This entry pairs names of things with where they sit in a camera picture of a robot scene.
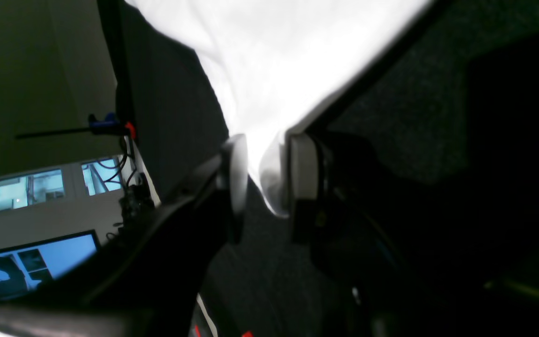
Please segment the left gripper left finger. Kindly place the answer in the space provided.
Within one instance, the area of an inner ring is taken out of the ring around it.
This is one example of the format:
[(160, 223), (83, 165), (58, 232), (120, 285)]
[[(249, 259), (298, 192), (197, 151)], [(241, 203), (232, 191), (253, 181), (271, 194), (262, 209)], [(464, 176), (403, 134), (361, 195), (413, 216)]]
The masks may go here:
[(208, 265), (241, 240), (247, 193), (238, 134), (85, 262), (0, 300), (0, 337), (186, 337)]

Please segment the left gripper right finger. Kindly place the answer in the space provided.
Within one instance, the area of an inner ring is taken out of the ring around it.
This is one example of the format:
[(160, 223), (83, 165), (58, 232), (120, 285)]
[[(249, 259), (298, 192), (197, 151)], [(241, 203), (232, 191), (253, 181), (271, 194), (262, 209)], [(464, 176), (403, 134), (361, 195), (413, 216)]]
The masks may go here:
[(288, 138), (295, 242), (342, 291), (347, 336), (539, 337), (539, 172), (492, 158), (428, 186), (365, 139)]

